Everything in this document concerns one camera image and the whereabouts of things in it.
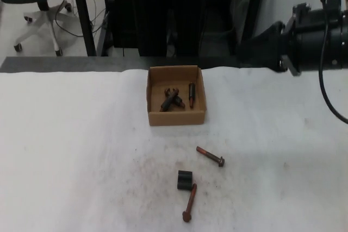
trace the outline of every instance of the rusty bolt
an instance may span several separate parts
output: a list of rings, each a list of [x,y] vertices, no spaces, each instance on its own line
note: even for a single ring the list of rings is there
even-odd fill
[[[192,190],[191,190],[191,195],[190,195],[190,199],[189,202],[187,204],[187,208],[186,210],[183,212],[183,220],[185,222],[190,222],[191,220],[191,210],[192,210],[192,205],[194,203],[194,199],[195,199],[195,195],[196,195],[196,190],[197,190],[197,184],[194,183],[194,185],[192,186]]]
[[[170,89],[169,88],[165,89],[164,93],[165,93],[166,97],[169,97],[171,94]],[[179,96],[176,96],[173,99],[173,104],[175,104],[176,106],[179,106],[181,108],[185,108],[185,104],[183,103],[183,100]]]
[[[172,93],[161,105],[161,109],[159,111],[168,111],[169,106],[172,104],[174,98],[178,95],[178,93],[179,93],[179,89],[173,89]]]
[[[199,153],[202,153],[203,155],[207,156],[208,158],[216,161],[219,164],[219,167],[222,167],[225,164],[225,160],[223,157],[219,158],[217,156],[215,156],[214,154],[206,151],[205,149],[202,149],[201,147],[197,146],[196,150]]]
[[[196,85],[194,83],[189,84],[189,100],[190,100],[190,108],[194,107],[194,101],[196,99]]]

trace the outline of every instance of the white cloth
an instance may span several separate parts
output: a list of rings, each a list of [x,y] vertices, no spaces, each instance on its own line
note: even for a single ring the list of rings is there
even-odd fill
[[[185,127],[149,126],[146,77],[0,74],[0,231],[348,230],[348,128],[317,73],[204,70],[206,123]],[[324,77],[348,116],[348,76]]]

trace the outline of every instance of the chair wheel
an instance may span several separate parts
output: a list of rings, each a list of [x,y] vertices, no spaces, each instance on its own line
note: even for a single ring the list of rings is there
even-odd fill
[[[33,19],[31,17],[25,16],[24,19],[28,22],[28,24],[32,23]]]
[[[21,52],[23,50],[21,43],[19,43],[18,45],[14,46],[14,48],[15,48],[16,52]]]
[[[72,7],[71,7],[71,4],[70,4],[70,3],[67,3],[67,4],[65,5],[64,8],[66,9],[66,11],[67,11],[68,13],[71,13],[71,12],[72,12]]]
[[[63,51],[59,49],[58,51],[55,52],[56,56],[62,57],[63,56]]]

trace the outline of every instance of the cardboard box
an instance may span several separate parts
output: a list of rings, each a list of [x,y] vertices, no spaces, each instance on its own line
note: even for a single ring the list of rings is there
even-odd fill
[[[196,84],[194,108],[190,108],[189,84]],[[160,112],[166,99],[165,89],[179,89],[179,96],[185,103],[185,109],[174,104],[167,112]],[[161,66],[151,67],[146,88],[148,121],[151,126],[174,126],[203,124],[206,116],[206,94],[204,92],[202,71],[197,66]]]

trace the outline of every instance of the chair base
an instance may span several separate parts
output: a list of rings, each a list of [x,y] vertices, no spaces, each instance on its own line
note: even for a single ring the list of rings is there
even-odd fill
[[[68,22],[71,20],[78,21],[77,17],[67,16],[65,14],[61,14],[62,9],[65,8],[68,12],[71,12],[71,4],[67,1],[64,1],[61,5],[56,5],[55,7],[49,8],[48,10],[40,10],[36,12],[26,12],[24,13],[24,19],[28,22],[28,27],[25,28],[24,32],[19,36],[15,42],[14,47],[17,52],[22,51],[21,42],[23,42],[28,37],[36,34],[38,30],[41,28],[43,24],[46,24],[49,28],[49,33],[51,35],[51,39],[54,45],[54,51],[57,56],[62,56],[63,52],[57,42],[57,38],[55,37],[55,32],[53,28],[53,21],[57,19],[57,21]]]

